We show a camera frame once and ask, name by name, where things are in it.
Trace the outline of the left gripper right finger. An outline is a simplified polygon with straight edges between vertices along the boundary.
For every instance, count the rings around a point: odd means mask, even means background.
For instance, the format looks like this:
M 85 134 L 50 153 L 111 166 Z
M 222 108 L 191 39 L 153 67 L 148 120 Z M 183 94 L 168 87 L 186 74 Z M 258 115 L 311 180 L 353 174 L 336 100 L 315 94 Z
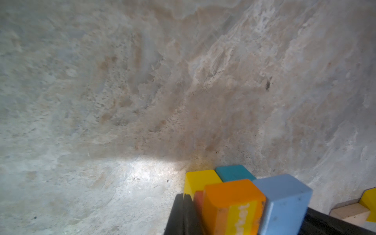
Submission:
M 298 235 L 376 235 L 376 233 L 308 208 Z

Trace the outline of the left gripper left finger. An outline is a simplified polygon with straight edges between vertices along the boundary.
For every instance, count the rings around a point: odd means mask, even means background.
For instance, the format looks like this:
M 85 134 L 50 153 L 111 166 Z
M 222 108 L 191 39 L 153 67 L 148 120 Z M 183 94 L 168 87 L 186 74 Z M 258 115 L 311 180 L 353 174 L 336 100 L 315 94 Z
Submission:
M 203 229 L 197 209 L 189 194 L 176 195 L 164 235 L 202 235 Z

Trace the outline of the red wooden block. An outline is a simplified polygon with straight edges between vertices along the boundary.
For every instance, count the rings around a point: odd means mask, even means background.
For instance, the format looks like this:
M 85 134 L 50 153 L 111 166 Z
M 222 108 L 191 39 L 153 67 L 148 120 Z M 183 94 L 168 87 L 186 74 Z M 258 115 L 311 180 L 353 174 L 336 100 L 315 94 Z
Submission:
M 195 206 L 197 216 L 200 219 L 202 218 L 203 200 L 204 200 L 204 191 L 196 191 L 193 197 L 193 203 Z

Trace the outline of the light blue wooden block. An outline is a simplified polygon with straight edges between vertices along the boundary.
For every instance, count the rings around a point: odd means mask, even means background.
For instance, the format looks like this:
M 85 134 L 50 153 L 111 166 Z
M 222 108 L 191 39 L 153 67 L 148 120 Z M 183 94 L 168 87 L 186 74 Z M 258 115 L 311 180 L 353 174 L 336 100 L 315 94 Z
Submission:
M 253 184 L 266 197 L 258 234 L 299 234 L 313 190 L 289 174 L 257 179 Z

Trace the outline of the yellow wooden cube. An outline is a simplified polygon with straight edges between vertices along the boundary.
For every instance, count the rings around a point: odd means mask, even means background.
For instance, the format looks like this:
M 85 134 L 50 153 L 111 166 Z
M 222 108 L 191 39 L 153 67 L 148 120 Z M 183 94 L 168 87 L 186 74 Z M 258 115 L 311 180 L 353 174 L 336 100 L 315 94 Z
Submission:
M 184 195 L 194 198 L 196 191 L 203 191 L 206 185 L 222 183 L 214 170 L 187 172 L 185 176 Z

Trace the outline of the orange supermarket block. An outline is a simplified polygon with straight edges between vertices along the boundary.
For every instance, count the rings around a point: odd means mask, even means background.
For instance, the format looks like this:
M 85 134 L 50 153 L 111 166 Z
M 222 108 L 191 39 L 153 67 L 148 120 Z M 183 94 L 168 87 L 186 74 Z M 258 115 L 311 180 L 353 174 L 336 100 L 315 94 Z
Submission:
M 248 179 L 204 187 L 202 223 L 208 235 L 256 235 L 265 195 Z

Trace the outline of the teal wooden cube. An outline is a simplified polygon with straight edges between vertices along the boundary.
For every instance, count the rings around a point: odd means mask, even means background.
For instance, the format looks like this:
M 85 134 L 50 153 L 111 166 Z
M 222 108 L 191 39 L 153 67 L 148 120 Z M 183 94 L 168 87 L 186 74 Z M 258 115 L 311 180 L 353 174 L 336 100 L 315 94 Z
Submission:
M 222 182 L 231 182 L 248 179 L 256 180 L 256 177 L 249 172 L 243 165 L 219 166 L 215 168 L 216 174 Z

